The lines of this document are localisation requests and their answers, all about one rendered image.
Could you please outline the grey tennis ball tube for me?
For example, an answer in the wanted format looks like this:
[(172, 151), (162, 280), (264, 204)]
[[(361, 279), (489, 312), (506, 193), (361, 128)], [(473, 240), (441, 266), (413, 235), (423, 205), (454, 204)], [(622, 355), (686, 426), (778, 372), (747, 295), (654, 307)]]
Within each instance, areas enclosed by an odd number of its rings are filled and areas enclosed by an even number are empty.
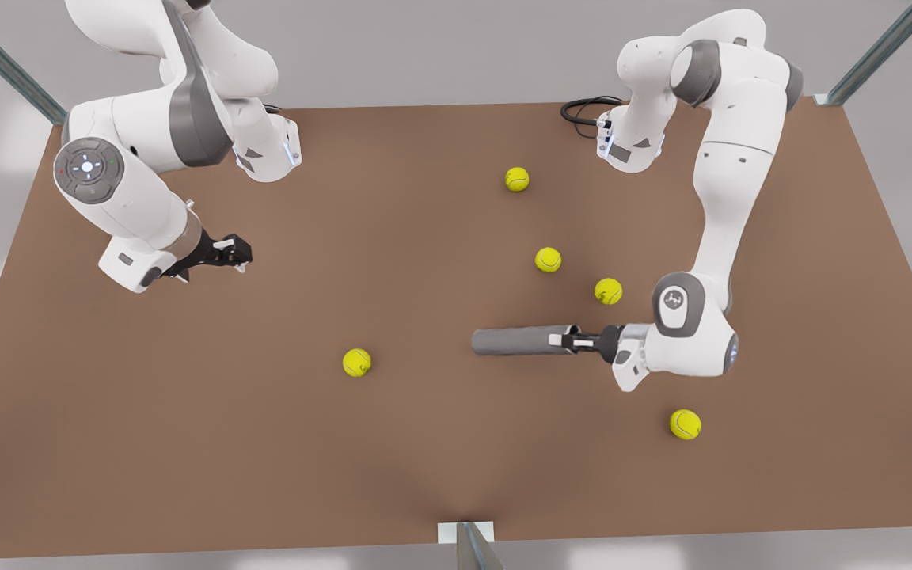
[(544, 325), (506, 329), (477, 329), (472, 335), (472, 350), (477, 355), (561, 355), (572, 348), (548, 344), (550, 333), (574, 333), (578, 325)]

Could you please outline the silver frame post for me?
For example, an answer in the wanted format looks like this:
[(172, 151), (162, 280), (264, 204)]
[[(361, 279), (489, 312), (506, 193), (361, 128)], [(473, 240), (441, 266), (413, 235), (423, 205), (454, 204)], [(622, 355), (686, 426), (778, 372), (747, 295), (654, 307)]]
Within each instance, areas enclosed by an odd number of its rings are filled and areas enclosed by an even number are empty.
[(882, 36), (852, 65), (852, 67), (826, 93), (813, 95), (818, 107), (842, 107), (864, 86), (880, 66), (912, 36), (912, 3), (902, 11), (896, 21), (884, 30)]
[(23, 69), (1, 46), (0, 77), (21, 94), (48, 122), (53, 125), (62, 125), (65, 122), (68, 116), (66, 109), (58, 104), (55, 98), (48, 94), (47, 90), (44, 90), (40, 83), (33, 79), (33, 76), (29, 75), (28, 71)]
[(456, 570), (507, 570), (492, 547), (493, 522), (441, 522), (437, 542), (455, 545)]

